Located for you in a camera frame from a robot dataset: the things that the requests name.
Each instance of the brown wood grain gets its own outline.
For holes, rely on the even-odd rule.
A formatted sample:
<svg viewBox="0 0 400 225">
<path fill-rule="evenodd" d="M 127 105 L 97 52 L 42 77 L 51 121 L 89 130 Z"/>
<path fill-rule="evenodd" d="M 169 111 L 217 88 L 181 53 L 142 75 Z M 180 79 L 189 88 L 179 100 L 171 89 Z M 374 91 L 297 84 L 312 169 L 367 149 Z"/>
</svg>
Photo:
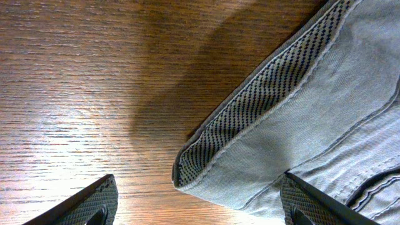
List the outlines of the brown wood grain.
<svg viewBox="0 0 400 225">
<path fill-rule="evenodd" d="M 1 223 L 112 173 L 115 224 L 265 224 L 174 190 L 171 166 L 323 2 L 1 1 Z"/>
</svg>

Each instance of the gray cloth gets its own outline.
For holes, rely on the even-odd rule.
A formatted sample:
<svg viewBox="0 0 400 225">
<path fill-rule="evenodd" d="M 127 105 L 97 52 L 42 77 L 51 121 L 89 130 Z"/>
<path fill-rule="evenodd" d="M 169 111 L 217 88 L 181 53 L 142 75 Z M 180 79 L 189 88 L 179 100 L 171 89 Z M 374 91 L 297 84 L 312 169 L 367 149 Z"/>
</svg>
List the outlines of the gray cloth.
<svg viewBox="0 0 400 225">
<path fill-rule="evenodd" d="M 283 97 L 237 132 L 224 136 L 222 128 L 208 130 L 231 102 L 251 99 L 257 91 L 243 92 L 260 88 L 251 87 L 254 80 L 271 69 L 271 62 L 288 48 L 298 50 L 293 43 L 321 29 L 323 26 L 315 24 L 333 11 L 336 15 L 344 11 L 335 17 L 337 28 L 329 30 L 332 35 L 325 38 L 326 44 L 310 60 L 299 82 L 289 80 L 293 88 L 287 94 L 278 93 Z M 343 204 L 349 204 L 363 184 L 384 173 L 386 177 L 364 190 L 353 208 L 379 223 L 395 224 L 400 218 L 395 173 L 400 167 L 399 12 L 400 2 L 395 0 L 329 1 L 250 75 L 184 146 L 172 172 L 175 187 L 212 203 L 283 221 L 279 189 L 285 171 Z M 313 51 L 303 50 L 308 55 Z M 291 74 L 300 69 L 287 71 Z M 236 117 L 248 115 L 237 113 Z M 210 142 L 204 136 L 212 140 L 222 136 L 226 141 L 217 141 L 222 143 L 218 147 L 205 144 Z"/>
</svg>

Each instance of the dark wood surface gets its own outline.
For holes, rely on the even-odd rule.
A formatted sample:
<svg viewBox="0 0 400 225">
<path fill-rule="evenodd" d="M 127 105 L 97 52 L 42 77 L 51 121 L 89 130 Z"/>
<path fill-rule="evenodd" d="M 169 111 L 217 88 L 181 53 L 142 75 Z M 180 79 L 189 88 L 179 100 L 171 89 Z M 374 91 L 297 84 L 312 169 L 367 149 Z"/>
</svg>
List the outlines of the dark wood surface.
<svg viewBox="0 0 400 225">
<path fill-rule="evenodd" d="M 1 1 L 1 224 L 107 173 L 115 224 L 265 224 L 174 190 L 171 166 L 323 2 Z"/>
</svg>

